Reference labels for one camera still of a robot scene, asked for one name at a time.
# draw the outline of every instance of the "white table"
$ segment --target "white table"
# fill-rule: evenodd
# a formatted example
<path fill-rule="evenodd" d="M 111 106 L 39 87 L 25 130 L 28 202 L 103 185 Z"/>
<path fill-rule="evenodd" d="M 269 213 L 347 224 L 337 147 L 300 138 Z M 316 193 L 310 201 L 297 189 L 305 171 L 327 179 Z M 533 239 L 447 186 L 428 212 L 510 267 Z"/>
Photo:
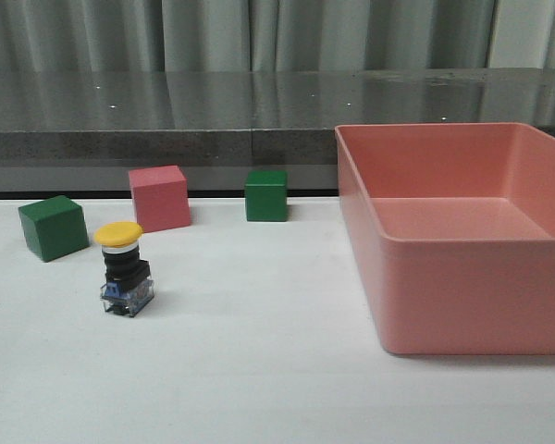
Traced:
<path fill-rule="evenodd" d="M 77 201 L 92 235 L 130 201 Z M 156 296 L 106 314 L 98 245 L 44 264 L 0 202 L 0 443 L 555 443 L 555 357 L 384 352 L 337 198 L 146 234 Z"/>

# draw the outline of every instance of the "gray curtain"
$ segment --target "gray curtain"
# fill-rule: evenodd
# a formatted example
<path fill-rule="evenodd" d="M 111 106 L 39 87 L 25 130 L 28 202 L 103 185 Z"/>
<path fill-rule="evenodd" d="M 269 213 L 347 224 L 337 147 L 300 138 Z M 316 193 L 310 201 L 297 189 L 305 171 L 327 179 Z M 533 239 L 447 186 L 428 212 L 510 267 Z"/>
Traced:
<path fill-rule="evenodd" d="M 0 70 L 555 68 L 555 0 L 0 0 Z"/>

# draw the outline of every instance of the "granite countertop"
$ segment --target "granite countertop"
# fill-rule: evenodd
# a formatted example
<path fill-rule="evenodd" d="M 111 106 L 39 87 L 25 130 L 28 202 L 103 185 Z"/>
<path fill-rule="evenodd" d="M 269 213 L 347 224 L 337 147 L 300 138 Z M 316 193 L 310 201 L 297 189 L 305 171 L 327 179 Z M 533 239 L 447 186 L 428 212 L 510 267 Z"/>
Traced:
<path fill-rule="evenodd" d="M 128 168 L 164 164 L 192 190 L 252 167 L 328 189 L 336 125 L 494 121 L 555 135 L 555 70 L 0 72 L 0 191 L 123 190 Z"/>

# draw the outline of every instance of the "yellow button cap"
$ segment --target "yellow button cap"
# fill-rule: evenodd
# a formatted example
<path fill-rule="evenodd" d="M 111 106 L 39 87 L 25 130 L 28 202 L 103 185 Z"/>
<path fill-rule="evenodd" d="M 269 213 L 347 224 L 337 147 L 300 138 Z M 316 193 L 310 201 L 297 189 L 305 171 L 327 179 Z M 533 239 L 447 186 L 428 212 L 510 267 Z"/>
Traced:
<path fill-rule="evenodd" d="M 94 240 L 105 247 L 121 248 L 137 241 L 143 232 L 135 222 L 114 222 L 97 229 Z"/>

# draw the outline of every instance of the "pink plastic tray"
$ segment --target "pink plastic tray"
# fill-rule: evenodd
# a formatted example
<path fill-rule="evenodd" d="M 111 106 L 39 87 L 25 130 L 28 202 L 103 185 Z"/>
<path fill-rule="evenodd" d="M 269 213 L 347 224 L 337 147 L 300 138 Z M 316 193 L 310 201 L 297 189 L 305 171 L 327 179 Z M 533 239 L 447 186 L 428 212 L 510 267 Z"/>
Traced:
<path fill-rule="evenodd" d="M 336 128 L 382 346 L 555 354 L 555 139 L 516 123 Z"/>

